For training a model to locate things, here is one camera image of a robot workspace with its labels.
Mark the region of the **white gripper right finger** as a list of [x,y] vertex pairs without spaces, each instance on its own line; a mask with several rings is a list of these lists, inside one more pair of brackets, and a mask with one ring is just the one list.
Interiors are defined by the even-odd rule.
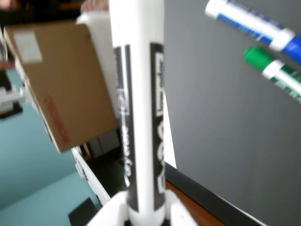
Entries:
[[173,191],[166,190],[165,194],[165,219],[170,222],[171,226],[198,226],[198,223]]

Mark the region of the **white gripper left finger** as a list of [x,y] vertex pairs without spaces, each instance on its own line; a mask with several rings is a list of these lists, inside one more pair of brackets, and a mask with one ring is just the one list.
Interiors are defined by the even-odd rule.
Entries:
[[87,226],[124,226],[128,220],[127,191],[122,191],[114,195]]

